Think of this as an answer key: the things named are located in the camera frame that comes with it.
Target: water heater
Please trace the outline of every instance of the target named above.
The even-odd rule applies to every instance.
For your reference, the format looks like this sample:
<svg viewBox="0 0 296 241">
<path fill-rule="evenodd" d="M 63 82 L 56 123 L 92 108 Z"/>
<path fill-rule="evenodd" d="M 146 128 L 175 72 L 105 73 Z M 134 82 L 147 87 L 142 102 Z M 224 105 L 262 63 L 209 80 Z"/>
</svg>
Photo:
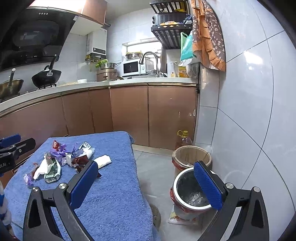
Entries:
<svg viewBox="0 0 296 241">
<path fill-rule="evenodd" d="M 87 35 L 86 54 L 100 58 L 106 58 L 107 30 L 99 29 Z"/>
</svg>

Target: trash can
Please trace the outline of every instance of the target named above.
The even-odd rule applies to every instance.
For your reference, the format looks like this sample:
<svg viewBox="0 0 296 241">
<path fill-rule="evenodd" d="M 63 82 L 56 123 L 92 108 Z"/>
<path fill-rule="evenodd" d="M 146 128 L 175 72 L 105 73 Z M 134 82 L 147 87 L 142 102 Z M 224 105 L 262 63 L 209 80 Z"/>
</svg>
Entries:
<svg viewBox="0 0 296 241">
<path fill-rule="evenodd" d="M 192 168 L 177 175 L 170 190 L 175 213 L 182 219 L 192 220 L 212 208 L 194 176 Z"/>
<path fill-rule="evenodd" d="M 198 146 L 181 146 L 172 154 L 175 177 L 183 170 L 193 167 L 197 161 L 203 161 L 208 167 L 212 163 L 211 154 Z"/>
</svg>

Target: white microwave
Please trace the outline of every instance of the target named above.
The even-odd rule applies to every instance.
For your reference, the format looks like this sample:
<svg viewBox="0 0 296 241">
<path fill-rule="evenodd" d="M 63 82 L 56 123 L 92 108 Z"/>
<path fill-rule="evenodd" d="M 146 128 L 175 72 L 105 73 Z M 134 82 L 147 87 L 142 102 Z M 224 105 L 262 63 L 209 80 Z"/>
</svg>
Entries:
<svg viewBox="0 0 296 241">
<path fill-rule="evenodd" d="M 146 74 L 146 70 L 154 69 L 154 63 L 148 58 L 144 58 L 144 64 L 139 64 L 140 59 L 133 59 L 123 62 L 121 74 L 124 76 L 134 76 Z"/>
</svg>

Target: green bag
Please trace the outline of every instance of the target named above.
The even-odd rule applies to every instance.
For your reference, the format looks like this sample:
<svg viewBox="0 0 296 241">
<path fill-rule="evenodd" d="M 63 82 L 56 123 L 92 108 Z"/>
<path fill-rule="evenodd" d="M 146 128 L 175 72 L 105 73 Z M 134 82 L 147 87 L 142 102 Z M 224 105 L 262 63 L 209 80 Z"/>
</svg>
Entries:
<svg viewBox="0 0 296 241">
<path fill-rule="evenodd" d="M 192 43 L 193 43 L 192 31 L 190 32 L 189 35 L 182 32 L 181 33 L 181 58 L 180 58 L 180 61 L 196 57 L 193 54 Z"/>
</svg>

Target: green vegetable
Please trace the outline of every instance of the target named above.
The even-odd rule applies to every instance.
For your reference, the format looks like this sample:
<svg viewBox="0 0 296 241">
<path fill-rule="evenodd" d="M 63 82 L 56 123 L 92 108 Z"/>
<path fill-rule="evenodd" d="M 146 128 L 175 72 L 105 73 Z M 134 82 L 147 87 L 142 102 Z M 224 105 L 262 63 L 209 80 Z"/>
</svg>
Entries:
<svg viewBox="0 0 296 241">
<path fill-rule="evenodd" d="M 96 64 L 96 68 L 98 68 L 101 64 L 107 64 L 108 60 L 107 59 L 102 59 Z"/>
</svg>

